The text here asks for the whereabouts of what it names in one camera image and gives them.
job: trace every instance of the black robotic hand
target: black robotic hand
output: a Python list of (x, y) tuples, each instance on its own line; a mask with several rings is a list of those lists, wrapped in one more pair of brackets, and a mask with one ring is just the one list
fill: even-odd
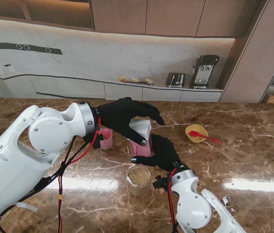
[(148, 103), (132, 100), (130, 97), (97, 107), (97, 114), (100, 116), (103, 126), (115, 130), (142, 146), (146, 145), (146, 139), (129, 127), (132, 118), (148, 116), (160, 125), (165, 124), (156, 107)]
[(163, 170), (171, 171), (174, 168), (174, 162), (181, 164), (181, 160), (174, 148), (174, 144), (166, 137), (152, 134), (153, 151), (152, 157), (135, 156), (131, 161), (135, 164), (146, 166), (158, 166)]

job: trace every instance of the marble countertop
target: marble countertop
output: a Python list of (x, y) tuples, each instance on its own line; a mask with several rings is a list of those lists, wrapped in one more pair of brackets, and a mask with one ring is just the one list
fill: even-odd
[[(0, 135), (27, 107), (65, 110), (75, 100), (0, 99)], [(93, 106), (106, 100), (89, 100)], [(151, 102), (166, 125), (152, 123), (153, 132), (170, 138), (184, 163), (199, 177), (199, 191), (207, 188), (220, 200), (247, 233), (274, 233), (274, 104)], [(193, 144), (184, 130), (200, 124), (223, 142)], [(28, 143), (23, 134), (21, 141)], [(143, 197), (130, 195), (126, 171), (131, 165), (128, 141), (113, 134), (113, 148), (92, 150), (64, 174), (62, 217), (69, 233), (170, 233), (167, 194), (154, 190)], [(73, 152), (82, 144), (78, 139)], [(53, 173), (60, 159), (51, 169)], [(165, 173), (150, 168), (151, 179)], [(52, 183), (28, 200), (38, 212), (16, 208), (2, 219), (8, 232), (56, 233), (58, 185)], [(210, 224), (198, 230), (212, 233), (219, 226), (214, 212)]]

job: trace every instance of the grain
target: grain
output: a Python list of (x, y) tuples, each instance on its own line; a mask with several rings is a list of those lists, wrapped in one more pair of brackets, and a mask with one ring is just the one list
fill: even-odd
[(148, 172), (142, 167), (138, 167), (129, 172), (128, 177), (136, 185), (144, 185), (149, 180)]

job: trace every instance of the coffee machine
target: coffee machine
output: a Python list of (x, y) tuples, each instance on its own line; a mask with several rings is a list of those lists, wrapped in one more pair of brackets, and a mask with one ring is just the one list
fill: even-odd
[(207, 89), (214, 66), (218, 64), (219, 60), (220, 57), (217, 55), (199, 55), (196, 65), (193, 66), (190, 88)]

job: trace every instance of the white lid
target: white lid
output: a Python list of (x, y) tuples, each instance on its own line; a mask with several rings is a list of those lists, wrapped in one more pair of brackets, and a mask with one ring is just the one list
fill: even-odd
[(148, 140), (151, 133), (151, 121), (150, 120), (135, 120), (132, 119), (129, 126), (135, 130), (138, 134)]

